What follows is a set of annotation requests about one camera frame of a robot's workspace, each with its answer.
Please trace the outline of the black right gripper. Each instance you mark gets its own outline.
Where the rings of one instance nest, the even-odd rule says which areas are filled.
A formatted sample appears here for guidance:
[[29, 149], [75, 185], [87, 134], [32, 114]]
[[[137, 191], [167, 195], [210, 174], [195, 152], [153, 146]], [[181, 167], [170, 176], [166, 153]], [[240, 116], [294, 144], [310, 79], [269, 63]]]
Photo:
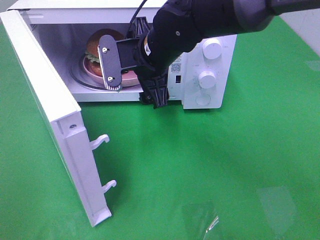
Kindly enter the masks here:
[[139, 101], [153, 108], [168, 105], [168, 67], [170, 65], [170, 20], [155, 16], [149, 25], [145, 17], [136, 17], [125, 40], [116, 42], [103, 35], [98, 43], [98, 55], [104, 86], [109, 91], [121, 89], [121, 70], [130, 69], [138, 77], [143, 92]]

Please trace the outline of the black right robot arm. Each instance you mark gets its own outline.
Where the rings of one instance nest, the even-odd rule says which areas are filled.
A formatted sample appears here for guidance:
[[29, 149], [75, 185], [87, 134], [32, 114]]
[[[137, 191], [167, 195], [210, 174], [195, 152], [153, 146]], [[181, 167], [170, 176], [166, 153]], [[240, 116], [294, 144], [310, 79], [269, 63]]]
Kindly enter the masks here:
[[103, 35], [97, 47], [104, 86], [117, 91], [122, 72], [132, 70], [142, 87], [139, 99], [155, 108], [168, 104], [168, 68], [206, 38], [259, 32], [274, 16], [319, 8], [317, 0], [168, 0], [152, 26], [134, 14], [128, 38]]

